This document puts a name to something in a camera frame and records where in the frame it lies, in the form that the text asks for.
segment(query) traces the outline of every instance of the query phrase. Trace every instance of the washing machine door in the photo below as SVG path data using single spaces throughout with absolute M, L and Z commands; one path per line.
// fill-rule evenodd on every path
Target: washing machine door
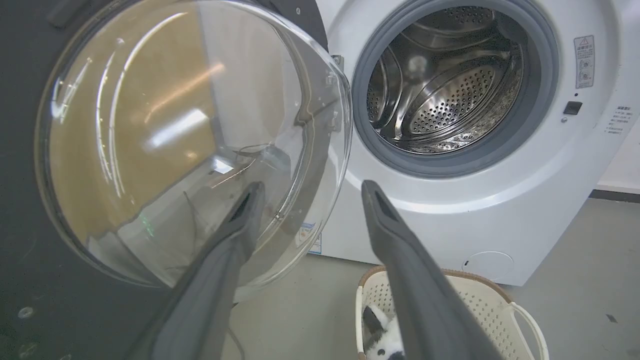
M 0 352 L 122 357 L 251 183 L 236 301 L 307 253 L 344 177 L 349 88 L 269 3 L 2 5 Z M 317 30 L 312 5 L 287 9 Z

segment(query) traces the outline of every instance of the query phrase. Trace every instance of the washing machine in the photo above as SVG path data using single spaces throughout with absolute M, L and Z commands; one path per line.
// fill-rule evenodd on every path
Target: washing machine
M 0 354 L 21 359 L 123 358 L 255 182 L 236 301 L 308 251 L 378 262 L 366 179 L 439 265 L 523 284 L 637 114 L 633 0 L 0 13 Z
M 323 1 L 355 135 L 316 253 L 379 263 L 373 179 L 443 268 L 523 285 L 638 116 L 640 3 Z

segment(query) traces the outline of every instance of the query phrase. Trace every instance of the wall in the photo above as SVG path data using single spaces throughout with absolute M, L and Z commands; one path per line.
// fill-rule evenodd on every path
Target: wall
M 640 122 L 629 132 L 596 189 L 640 194 Z

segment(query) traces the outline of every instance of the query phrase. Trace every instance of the stainless steel drum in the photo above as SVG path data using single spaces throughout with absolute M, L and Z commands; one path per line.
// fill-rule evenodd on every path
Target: stainless steel drum
M 522 46 L 500 33 L 486 8 L 422 18 L 376 65 L 367 97 L 371 125 L 388 143 L 416 154 L 471 145 L 513 106 L 522 84 Z

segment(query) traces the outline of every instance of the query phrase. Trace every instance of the white washing machine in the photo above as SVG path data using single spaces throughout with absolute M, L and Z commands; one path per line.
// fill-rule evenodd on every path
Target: white washing machine
M 319 7 L 355 134 L 313 250 L 379 263 L 360 201 L 372 179 L 442 267 L 523 285 L 638 116 L 640 1 Z

